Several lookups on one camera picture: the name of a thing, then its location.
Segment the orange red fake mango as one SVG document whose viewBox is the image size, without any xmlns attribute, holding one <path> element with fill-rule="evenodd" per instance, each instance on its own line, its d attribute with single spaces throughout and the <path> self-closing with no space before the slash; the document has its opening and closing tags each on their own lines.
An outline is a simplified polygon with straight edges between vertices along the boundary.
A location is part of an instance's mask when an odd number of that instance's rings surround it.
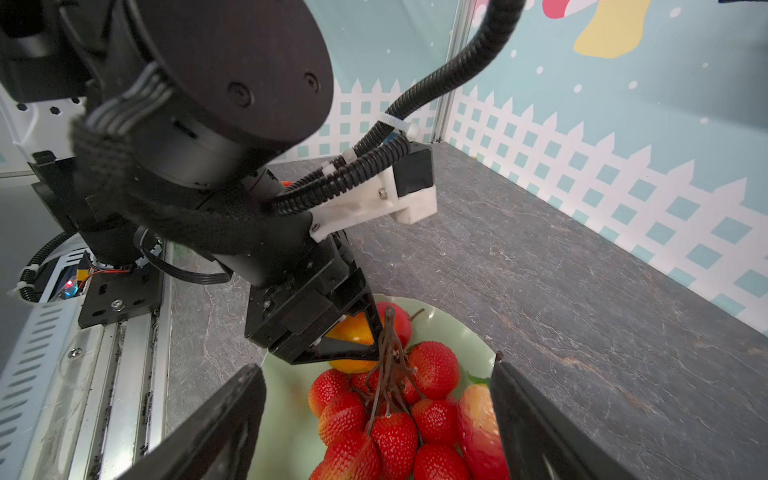
<svg viewBox="0 0 768 480">
<path fill-rule="evenodd" d="M 372 345 L 374 343 L 365 312 L 360 312 L 353 316 L 345 316 L 343 320 L 326 334 L 326 337 L 361 345 Z M 344 359 L 330 361 L 329 365 L 343 373 L 356 375 L 368 373 L 375 367 L 376 362 Z"/>
</svg>

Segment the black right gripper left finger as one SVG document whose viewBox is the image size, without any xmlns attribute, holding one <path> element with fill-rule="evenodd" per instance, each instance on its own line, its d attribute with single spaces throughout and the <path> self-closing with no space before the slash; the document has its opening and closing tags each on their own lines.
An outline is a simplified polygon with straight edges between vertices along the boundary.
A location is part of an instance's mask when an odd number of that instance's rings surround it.
<svg viewBox="0 0 768 480">
<path fill-rule="evenodd" d="M 123 479 L 245 479 L 266 403 L 264 375 L 241 368 Z"/>
</svg>

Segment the red yellow fake apple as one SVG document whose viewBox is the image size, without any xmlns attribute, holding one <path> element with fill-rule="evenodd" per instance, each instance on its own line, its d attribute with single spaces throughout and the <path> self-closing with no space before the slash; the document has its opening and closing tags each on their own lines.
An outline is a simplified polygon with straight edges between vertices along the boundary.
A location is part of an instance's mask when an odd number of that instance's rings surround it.
<svg viewBox="0 0 768 480">
<path fill-rule="evenodd" d="M 467 387 L 458 403 L 460 446 L 473 479 L 510 479 L 489 388 Z"/>
</svg>

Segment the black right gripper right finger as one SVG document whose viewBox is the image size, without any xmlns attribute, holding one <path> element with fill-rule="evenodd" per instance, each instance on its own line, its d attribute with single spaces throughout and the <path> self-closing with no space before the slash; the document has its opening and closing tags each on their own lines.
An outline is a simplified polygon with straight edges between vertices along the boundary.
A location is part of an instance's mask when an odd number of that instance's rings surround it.
<svg viewBox="0 0 768 480">
<path fill-rule="evenodd" d="M 510 363 L 495 362 L 490 394 L 513 479 L 633 479 Z"/>
</svg>

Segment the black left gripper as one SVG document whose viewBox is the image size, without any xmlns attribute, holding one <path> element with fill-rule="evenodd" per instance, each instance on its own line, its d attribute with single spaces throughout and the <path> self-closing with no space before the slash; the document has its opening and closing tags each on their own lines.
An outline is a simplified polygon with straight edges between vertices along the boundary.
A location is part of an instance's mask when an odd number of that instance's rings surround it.
<svg viewBox="0 0 768 480">
<path fill-rule="evenodd" d="M 252 343 L 291 365 L 379 358 L 382 322 L 344 231 L 326 237 L 274 279 L 267 276 L 265 259 L 216 258 L 251 285 L 244 336 Z M 366 314 L 372 345 L 326 336 L 342 316 L 360 312 Z"/>
</svg>

